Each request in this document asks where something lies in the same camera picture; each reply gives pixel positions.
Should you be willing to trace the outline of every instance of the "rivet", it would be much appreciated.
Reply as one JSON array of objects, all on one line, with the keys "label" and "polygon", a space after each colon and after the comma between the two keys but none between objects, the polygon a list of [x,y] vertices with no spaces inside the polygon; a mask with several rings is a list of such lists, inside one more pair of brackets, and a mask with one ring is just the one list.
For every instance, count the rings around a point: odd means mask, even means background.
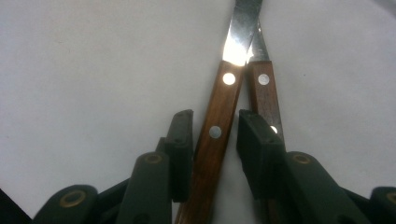
[{"label": "rivet", "polygon": [[396,204],[396,191],[389,192],[387,194],[388,200],[390,200],[392,203]]},{"label": "rivet", "polygon": [[223,76],[223,82],[231,86],[235,83],[235,76],[232,73],[226,73]]},{"label": "rivet", "polygon": [[221,137],[221,128],[219,126],[212,126],[209,130],[209,135],[212,138],[220,138]]},{"label": "rivet", "polygon": [[263,86],[267,85],[268,83],[270,83],[270,77],[268,77],[268,75],[266,74],[261,74],[259,75],[259,83]]},{"label": "rivet", "polygon": [[311,160],[309,160],[308,157],[306,157],[305,155],[302,155],[302,154],[296,154],[296,155],[294,155],[294,156],[293,156],[293,159],[294,159],[295,161],[297,161],[298,163],[300,163],[300,164],[308,164],[308,163],[311,162]]},{"label": "rivet", "polygon": [[160,155],[147,155],[145,157],[145,162],[150,164],[155,164],[163,160],[163,157]]},{"label": "rivet", "polygon": [[66,193],[61,200],[59,205],[64,208],[74,207],[84,202],[87,194],[81,189],[75,189]]}]

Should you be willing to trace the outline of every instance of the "knife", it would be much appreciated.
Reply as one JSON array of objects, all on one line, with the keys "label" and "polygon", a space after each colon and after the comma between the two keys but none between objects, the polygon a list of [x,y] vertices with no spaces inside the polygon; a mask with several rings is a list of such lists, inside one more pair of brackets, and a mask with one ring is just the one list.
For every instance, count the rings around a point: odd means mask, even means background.
[{"label": "knife", "polygon": [[242,76],[262,0],[236,0],[222,61],[206,110],[192,168],[190,198],[181,203],[176,223],[207,223],[219,181]]},{"label": "knife", "polygon": [[246,77],[249,86],[249,101],[253,112],[261,115],[274,132],[283,138],[282,122],[276,94],[274,68],[262,36],[260,22],[249,49]]}]

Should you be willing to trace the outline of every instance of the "white backdrop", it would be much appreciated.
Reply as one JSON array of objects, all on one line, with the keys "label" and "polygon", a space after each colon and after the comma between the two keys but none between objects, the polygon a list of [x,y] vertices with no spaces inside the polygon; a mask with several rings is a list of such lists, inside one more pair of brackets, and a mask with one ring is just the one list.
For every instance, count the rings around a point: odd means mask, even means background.
[{"label": "white backdrop", "polygon": [[[1,189],[31,217],[67,186],[108,189],[183,109],[194,111],[196,142],[233,3],[1,1]],[[313,155],[366,197],[396,186],[389,3],[265,0],[260,17],[287,150]],[[238,108],[248,108],[246,87]],[[212,223],[259,223],[235,128]]]}]

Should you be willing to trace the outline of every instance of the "wooden knife handle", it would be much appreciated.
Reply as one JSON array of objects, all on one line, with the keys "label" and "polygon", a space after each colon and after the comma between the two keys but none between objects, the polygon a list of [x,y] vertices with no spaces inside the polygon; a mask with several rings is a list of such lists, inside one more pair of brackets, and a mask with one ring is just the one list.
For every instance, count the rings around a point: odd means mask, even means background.
[{"label": "wooden knife handle", "polygon": [[249,63],[247,82],[252,110],[260,114],[269,125],[274,126],[277,135],[284,140],[272,62]]},{"label": "wooden knife handle", "polygon": [[[209,219],[233,124],[243,71],[244,67],[231,63],[221,62],[219,65],[204,126],[195,149],[191,194],[185,203],[180,204],[176,224],[206,224]],[[234,83],[225,84],[224,79],[227,77],[231,78],[230,81],[233,81],[234,77]]]}]

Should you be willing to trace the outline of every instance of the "steel blade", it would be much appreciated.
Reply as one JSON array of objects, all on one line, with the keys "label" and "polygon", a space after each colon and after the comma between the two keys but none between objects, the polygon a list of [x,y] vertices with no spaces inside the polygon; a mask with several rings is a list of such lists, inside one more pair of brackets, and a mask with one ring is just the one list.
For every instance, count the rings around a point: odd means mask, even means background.
[{"label": "steel blade", "polygon": [[259,21],[257,22],[257,30],[256,33],[254,33],[253,40],[251,41],[247,57],[248,63],[270,61],[267,47],[265,47],[264,36],[262,35],[262,26]]},{"label": "steel blade", "polygon": [[257,31],[261,8],[262,0],[236,0],[224,45],[224,61],[238,66],[245,65],[248,49]]}]

